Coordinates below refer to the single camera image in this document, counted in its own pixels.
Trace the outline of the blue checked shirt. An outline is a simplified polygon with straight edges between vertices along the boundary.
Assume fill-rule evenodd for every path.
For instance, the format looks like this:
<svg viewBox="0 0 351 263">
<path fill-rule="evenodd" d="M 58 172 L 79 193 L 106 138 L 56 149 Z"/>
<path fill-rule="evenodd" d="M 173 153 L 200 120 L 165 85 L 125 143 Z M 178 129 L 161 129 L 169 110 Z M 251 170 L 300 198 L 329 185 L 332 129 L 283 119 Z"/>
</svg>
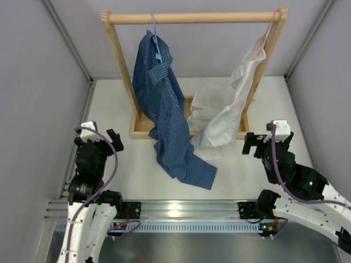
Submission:
<svg viewBox="0 0 351 263">
<path fill-rule="evenodd" d="M 185 97 L 171 68 L 173 58 L 158 36 L 162 63 L 156 59 L 153 33 L 147 30 L 138 47 L 132 85 L 142 112 L 154 126 L 157 163 L 172 178 L 184 184 L 210 190 L 216 167 L 194 154 L 190 130 L 184 117 Z"/>
</svg>

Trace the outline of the blue wire hanger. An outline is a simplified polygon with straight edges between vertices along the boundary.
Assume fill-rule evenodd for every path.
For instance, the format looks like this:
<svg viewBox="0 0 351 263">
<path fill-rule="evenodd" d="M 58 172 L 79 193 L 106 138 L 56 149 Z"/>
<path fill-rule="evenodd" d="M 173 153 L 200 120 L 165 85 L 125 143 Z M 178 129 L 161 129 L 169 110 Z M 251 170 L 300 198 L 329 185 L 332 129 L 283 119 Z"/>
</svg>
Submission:
<svg viewBox="0 0 351 263">
<path fill-rule="evenodd" d="M 157 36 L 157 27 L 156 27 L 156 21 L 155 21 L 155 17 L 154 17 L 154 14 L 151 13 L 151 18 L 152 18 L 152 23 L 153 23 L 153 27 L 154 27 L 154 33 L 153 33 L 153 41 L 155 43 L 155 46 L 156 46 L 156 59 L 162 63 L 162 55 L 161 55 L 161 52 L 160 52 L 160 47 L 158 45 L 158 36 Z"/>
</svg>

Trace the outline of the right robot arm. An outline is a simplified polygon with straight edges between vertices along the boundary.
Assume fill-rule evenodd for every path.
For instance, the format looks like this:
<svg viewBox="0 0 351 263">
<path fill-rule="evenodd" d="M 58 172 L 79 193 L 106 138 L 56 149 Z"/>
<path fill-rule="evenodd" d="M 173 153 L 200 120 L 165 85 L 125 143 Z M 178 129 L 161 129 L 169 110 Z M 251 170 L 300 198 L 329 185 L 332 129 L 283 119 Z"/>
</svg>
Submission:
<svg viewBox="0 0 351 263">
<path fill-rule="evenodd" d="M 267 135 L 247 133 L 242 154 L 256 147 L 254 157 L 262 161 L 268 182 L 282 187 L 286 196 L 262 190 L 256 213 L 297 222 L 312 229 L 344 252 L 350 253 L 350 201 L 318 171 L 298 164 L 289 151 L 294 133 L 274 126 Z"/>
</svg>

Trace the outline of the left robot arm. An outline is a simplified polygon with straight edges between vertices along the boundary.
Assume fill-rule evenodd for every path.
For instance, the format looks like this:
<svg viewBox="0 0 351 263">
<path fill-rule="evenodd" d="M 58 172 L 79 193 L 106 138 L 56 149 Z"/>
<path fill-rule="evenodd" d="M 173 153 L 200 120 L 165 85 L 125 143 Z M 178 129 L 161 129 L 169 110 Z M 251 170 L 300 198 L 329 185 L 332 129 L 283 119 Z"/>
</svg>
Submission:
<svg viewBox="0 0 351 263">
<path fill-rule="evenodd" d="M 108 138 L 93 128 L 80 127 L 75 138 L 76 170 L 69 184 L 67 222 L 58 262 L 98 262 L 112 219 L 124 212 L 119 192 L 103 181 L 107 158 L 117 158 L 124 145 L 114 130 Z"/>
</svg>

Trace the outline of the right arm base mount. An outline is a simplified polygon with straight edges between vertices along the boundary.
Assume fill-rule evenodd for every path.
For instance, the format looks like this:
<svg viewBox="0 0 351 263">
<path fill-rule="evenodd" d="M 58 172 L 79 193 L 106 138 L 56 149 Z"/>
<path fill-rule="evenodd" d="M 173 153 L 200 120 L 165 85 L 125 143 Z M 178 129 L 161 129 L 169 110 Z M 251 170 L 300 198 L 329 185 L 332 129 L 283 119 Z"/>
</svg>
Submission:
<svg viewBox="0 0 351 263">
<path fill-rule="evenodd" d="M 255 201 L 238 202 L 240 219 L 257 219 L 255 224 L 264 219 L 274 219 L 275 202 L 280 197 L 271 190 L 263 190 Z"/>
</svg>

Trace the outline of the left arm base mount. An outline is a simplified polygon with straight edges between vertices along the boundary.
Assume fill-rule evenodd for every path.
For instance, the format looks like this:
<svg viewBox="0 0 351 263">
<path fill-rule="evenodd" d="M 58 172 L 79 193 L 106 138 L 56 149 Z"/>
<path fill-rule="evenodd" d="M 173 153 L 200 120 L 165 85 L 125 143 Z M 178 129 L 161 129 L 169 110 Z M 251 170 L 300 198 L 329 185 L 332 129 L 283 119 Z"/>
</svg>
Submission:
<svg viewBox="0 0 351 263">
<path fill-rule="evenodd" d="M 122 236 L 133 233 L 140 225 L 141 202 L 123 202 L 122 209 L 117 213 L 108 231 L 109 235 Z"/>
</svg>

